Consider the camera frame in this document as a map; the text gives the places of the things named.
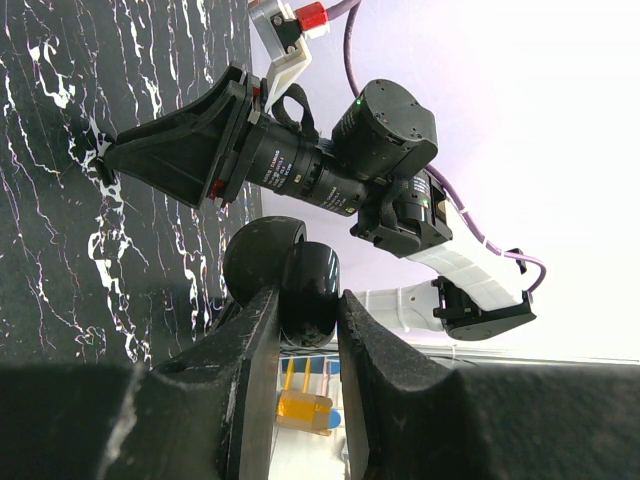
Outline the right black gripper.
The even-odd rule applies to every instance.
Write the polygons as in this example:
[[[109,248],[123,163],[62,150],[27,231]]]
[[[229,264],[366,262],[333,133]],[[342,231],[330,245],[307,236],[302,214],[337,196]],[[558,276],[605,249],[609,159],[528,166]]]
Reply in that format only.
[[[106,165],[196,209],[211,193],[234,201],[236,185],[249,182],[338,215],[356,213],[368,188],[319,136],[306,92],[294,83],[283,95],[302,107],[300,120],[283,98],[267,114],[260,87],[243,83],[246,74],[232,62],[198,99],[119,133]]]

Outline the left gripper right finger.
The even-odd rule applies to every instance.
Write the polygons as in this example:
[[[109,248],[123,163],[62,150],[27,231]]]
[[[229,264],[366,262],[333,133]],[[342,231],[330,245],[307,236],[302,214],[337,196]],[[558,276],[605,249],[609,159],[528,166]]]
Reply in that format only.
[[[355,479],[635,479],[639,370],[626,365],[446,368],[351,292],[338,344]]]

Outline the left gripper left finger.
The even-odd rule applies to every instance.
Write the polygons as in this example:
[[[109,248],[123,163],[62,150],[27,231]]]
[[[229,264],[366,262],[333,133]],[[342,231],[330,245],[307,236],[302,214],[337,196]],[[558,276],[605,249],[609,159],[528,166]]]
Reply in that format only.
[[[154,368],[1,371],[5,479],[265,479],[279,360],[279,293]]]

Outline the black earbud charging case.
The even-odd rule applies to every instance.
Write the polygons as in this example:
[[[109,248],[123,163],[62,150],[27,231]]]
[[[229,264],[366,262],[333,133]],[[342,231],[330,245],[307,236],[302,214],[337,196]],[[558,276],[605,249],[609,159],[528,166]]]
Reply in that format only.
[[[231,297],[241,306],[264,287],[279,291],[282,341],[320,349],[334,336],[340,298],[340,261],[329,246],[310,241],[303,221],[259,218],[235,233],[223,260]]]

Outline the black earbud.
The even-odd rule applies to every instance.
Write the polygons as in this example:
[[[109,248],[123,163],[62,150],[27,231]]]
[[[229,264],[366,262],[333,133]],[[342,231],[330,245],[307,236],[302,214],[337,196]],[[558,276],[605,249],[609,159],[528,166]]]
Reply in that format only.
[[[103,157],[97,158],[96,170],[98,171],[104,185],[111,186],[117,183],[117,177],[114,170],[106,165]]]

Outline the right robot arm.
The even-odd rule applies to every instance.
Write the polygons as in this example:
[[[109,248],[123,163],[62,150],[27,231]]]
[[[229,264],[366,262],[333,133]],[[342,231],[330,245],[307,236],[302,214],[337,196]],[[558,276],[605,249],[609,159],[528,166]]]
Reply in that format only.
[[[479,232],[437,152],[434,114],[393,81],[368,82],[323,138],[301,86],[273,94],[230,66],[198,100],[120,133],[103,162],[192,208],[230,203],[247,182],[354,217],[352,236],[437,273],[449,337],[486,340],[534,319],[530,258]]]

